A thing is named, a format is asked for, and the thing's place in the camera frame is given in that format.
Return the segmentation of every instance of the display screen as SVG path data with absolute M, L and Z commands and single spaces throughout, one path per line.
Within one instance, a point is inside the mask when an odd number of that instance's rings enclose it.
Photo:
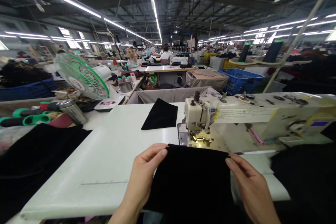
M 313 122 L 311 126 L 326 126 L 330 122 Z

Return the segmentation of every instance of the electric fan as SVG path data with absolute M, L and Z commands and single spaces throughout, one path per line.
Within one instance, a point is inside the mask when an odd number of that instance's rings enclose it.
M 92 99 L 102 100 L 94 108 L 99 112 L 111 110 L 125 97 L 124 94 L 118 94 L 107 81 L 111 77 L 111 70 L 105 65 L 91 68 L 80 58 L 66 53 L 58 54 L 54 64 L 58 73 L 71 86 Z

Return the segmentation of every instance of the blue plastic crate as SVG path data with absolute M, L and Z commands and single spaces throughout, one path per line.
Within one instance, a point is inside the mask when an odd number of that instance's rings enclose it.
M 52 90 L 56 88 L 54 79 L 46 79 L 43 82 L 34 82 L 19 87 L 0 88 L 0 101 L 53 97 L 55 94 Z
M 218 72 L 229 76 L 229 81 L 224 88 L 228 95 L 236 95 L 238 93 L 252 93 L 255 87 L 264 78 L 263 75 L 251 73 L 238 68 L 219 69 Z

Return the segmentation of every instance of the stainless steel bottle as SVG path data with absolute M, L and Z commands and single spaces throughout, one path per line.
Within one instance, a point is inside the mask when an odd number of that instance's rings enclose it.
M 77 106 L 74 100 L 68 99 L 61 101 L 57 103 L 59 106 L 59 109 L 67 113 L 76 124 L 86 124 L 88 122 L 88 119 L 85 117 L 83 112 L 80 110 L 80 108 Z

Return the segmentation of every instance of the sewing machine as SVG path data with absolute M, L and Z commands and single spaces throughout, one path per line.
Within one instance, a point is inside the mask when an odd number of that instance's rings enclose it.
M 169 57 L 168 62 L 169 65 L 173 64 L 174 62 L 180 62 L 181 65 L 187 65 L 188 57 Z
M 182 145 L 209 147 L 216 141 L 215 147 L 225 142 L 222 148 L 234 152 L 280 151 L 284 137 L 286 144 L 307 143 L 336 121 L 336 96 L 280 92 L 218 98 L 196 92 L 186 99 L 184 112 L 178 127 Z

